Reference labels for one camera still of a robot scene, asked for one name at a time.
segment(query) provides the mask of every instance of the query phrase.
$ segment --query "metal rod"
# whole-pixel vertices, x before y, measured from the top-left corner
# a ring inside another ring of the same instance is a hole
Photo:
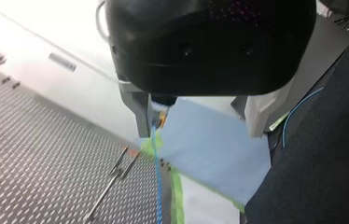
[[[125,179],[126,175],[129,173],[129,171],[133,167],[134,163],[136,162],[136,159],[138,156],[139,156],[139,153],[136,152],[136,155],[133,156],[133,160],[131,161],[131,163],[129,163],[128,166],[125,168],[125,171],[121,176],[121,179]]]
[[[119,158],[117,159],[116,163],[114,163],[114,166],[111,168],[109,174],[112,174],[113,171],[119,166],[119,164],[122,162],[122,159],[124,158],[125,156],[125,153],[128,151],[128,147],[125,147],[123,149],[123,151],[121,152],[121,155],[119,156]]]
[[[85,216],[84,223],[88,223],[89,221],[93,220],[93,215],[98,209],[99,205],[102,203],[103,199],[105,198],[105,195],[107,195],[108,191],[110,191],[111,187],[113,187],[114,183],[116,182],[117,178],[120,177],[122,174],[120,169],[115,170],[114,176],[111,178],[110,182],[108,183],[107,187],[105,188],[105,191],[102,193],[102,195],[99,197],[98,201],[93,205],[93,208],[91,211]]]

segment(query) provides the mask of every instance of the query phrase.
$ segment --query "gray fabric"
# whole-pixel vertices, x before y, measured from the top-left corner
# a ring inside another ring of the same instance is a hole
[[[246,214],[250,224],[349,223],[349,49]]]

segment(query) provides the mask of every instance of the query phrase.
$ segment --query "metal clip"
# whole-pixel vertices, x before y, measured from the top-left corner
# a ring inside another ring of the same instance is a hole
[[[131,162],[126,166],[125,170],[119,167],[119,165],[122,163],[122,160],[125,156],[125,154],[128,152],[128,154],[133,158]],[[112,178],[110,182],[108,183],[107,187],[105,188],[104,192],[99,197],[98,201],[93,205],[93,208],[90,210],[90,212],[85,216],[84,223],[88,223],[93,220],[93,215],[95,214],[96,210],[98,209],[99,205],[102,203],[105,196],[108,194],[108,191],[113,187],[114,183],[117,179],[125,179],[127,174],[132,169],[134,163],[136,162],[137,157],[139,156],[139,152],[130,149],[129,147],[125,147],[124,150],[119,155],[119,158],[117,159],[116,163],[114,163],[114,166],[110,170],[110,175],[112,175]]]

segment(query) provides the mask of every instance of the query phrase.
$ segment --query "blue wire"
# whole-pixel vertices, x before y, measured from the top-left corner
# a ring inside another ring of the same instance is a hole
[[[323,87],[318,89],[317,91],[312,92],[311,94],[309,94],[308,96],[306,96],[305,98],[303,98],[303,100],[301,100],[288,114],[286,122],[285,122],[285,126],[283,127],[283,135],[282,135],[282,141],[283,141],[283,148],[285,148],[286,146],[286,128],[287,128],[287,124],[288,121],[290,120],[291,116],[293,115],[293,113],[301,106],[303,105],[303,103],[305,103],[306,101],[308,101],[311,97],[313,97],[314,95],[318,94],[319,92],[321,92],[323,90]]]
[[[152,148],[154,149],[155,172],[157,175],[157,182],[158,182],[157,223],[161,224],[162,223],[162,201],[161,201],[162,185],[161,185],[160,163],[158,159],[157,145],[155,142],[155,126],[154,125],[152,125],[152,128],[151,128],[151,142],[152,142]]]

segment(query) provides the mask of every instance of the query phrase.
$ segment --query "blue towel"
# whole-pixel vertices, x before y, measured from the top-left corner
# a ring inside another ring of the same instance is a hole
[[[161,158],[240,204],[271,168],[266,136],[250,138],[242,120],[185,99],[170,110],[161,139]]]

